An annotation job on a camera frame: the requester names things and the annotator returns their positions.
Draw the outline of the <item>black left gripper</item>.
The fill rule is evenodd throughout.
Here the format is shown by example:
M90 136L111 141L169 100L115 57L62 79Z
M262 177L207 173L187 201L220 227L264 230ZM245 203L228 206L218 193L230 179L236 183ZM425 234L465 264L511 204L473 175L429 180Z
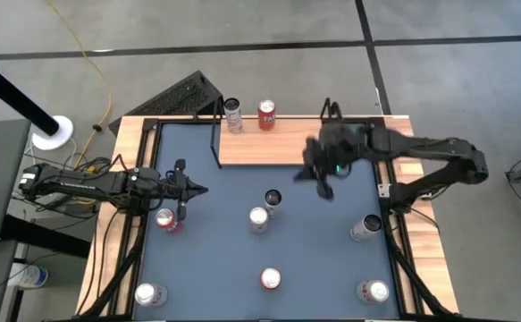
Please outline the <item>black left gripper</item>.
M199 185L190 180L184 173L186 168L185 159L177 159L175 161L175 171L168 170L164 177L152 179L150 183L150 198L158 199L162 202L164 199L178 199L177 215L179 220L184 220L187 216L187 203L190 199L207 193L207 187ZM178 198L178 187L183 190Z

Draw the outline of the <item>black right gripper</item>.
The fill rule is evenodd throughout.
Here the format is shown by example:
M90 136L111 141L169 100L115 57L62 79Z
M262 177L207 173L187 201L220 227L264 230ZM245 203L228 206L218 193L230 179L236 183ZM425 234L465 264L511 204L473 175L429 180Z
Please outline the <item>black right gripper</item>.
M366 135L363 130L342 123L327 123L322 126L317 138L306 138L304 165L293 176L293 181L317 181L318 196L331 201L334 194L326 175L349 176L351 165L361 158L365 148Z

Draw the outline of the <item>red Fanta strawberry can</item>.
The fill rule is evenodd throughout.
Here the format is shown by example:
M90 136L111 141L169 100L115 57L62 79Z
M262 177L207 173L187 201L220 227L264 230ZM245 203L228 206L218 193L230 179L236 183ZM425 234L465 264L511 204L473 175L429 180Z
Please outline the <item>red Fanta strawberry can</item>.
M180 233L183 223L177 214L169 208L161 208L155 215L156 225L168 233Z
M269 291L276 290L282 282L282 275L277 268L267 267L260 275L261 285Z
M264 131L271 130L275 125L275 103L272 100L263 100L259 103L258 123L259 128Z

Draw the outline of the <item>silver Diet Coke can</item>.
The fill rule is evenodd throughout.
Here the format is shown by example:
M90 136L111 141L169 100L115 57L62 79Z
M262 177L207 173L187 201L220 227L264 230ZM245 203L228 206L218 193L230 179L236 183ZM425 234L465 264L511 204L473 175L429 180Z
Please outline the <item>silver Diet Coke can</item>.
M135 291L135 301L143 307L163 305L168 297L167 289L159 284L140 284Z
M268 228L269 215L264 208L252 208L249 212L249 224L252 233L264 233Z
M380 304L388 300L388 285L381 280L364 280L356 287L357 297L367 304Z

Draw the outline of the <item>white slim Celsius can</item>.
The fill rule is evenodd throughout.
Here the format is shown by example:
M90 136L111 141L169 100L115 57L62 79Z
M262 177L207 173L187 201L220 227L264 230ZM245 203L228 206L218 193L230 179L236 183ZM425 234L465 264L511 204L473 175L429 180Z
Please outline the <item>white slim Celsius can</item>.
M271 189L265 193L265 209L272 218L282 213L282 194L278 190Z
M382 229L382 219L378 215L366 215L350 230L352 240L361 242L375 236Z
M240 133L242 129L242 118L238 99L235 97L227 98L224 101L223 110L229 131L232 133Z

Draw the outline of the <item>wooden shelf with black legs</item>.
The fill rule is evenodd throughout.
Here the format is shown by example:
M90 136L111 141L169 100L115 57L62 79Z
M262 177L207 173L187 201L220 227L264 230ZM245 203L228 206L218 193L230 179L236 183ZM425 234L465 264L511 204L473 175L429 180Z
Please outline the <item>wooden shelf with black legs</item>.
M339 105L325 99L316 116L278 115L269 131L259 128L258 113L241 115L240 133L229 131L225 115L212 118L211 149L219 165L299 165L308 136L316 137L322 122L340 117Z

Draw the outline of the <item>white plastic bottle blue label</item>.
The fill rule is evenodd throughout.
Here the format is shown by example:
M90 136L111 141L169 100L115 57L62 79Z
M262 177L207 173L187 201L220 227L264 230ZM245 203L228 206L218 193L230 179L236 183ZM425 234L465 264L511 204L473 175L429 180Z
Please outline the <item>white plastic bottle blue label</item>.
M13 263L7 285L23 289L37 289L42 287L49 276L45 267Z

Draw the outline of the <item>black pole white round base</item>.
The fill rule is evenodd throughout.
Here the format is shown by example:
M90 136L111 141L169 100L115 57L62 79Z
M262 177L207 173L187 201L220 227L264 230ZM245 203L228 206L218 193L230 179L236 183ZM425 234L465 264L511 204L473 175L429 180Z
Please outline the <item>black pole white round base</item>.
M0 73L0 99L35 127L33 147L44 151L61 148L73 141L74 125L63 115L50 115Z

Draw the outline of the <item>black metal table frame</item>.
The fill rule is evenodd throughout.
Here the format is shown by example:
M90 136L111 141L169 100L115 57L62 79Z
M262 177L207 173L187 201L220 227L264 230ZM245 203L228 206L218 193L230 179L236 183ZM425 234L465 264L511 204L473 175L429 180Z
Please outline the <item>black metal table frame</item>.
M113 153L121 156L128 168L135 165L147 166L152 157L157 138L158 116L125 116L122 118ZM225 124L220 124L220 159L229 165L244 165L254 161L268 162L263 152L267 147L265 138L277 139L277 165L299 163L300 150L305 137L315 135L321 126L317 115L282 115L271 131L259 129L253 115L243 118L244 132L231 134ZM431 201L420 199L410 214L398 222L396 241L408 241L404 252L413 259L416 272L433 295L447 309L456 312L458 305L445 260L441 237L434 226L435 214ZM101 205L96 224L94 242L88 257L86 271L78 302L78 311L84 312L92 306L116 273L120 256L130 250L139 228L138 219L118 215L112 205Z

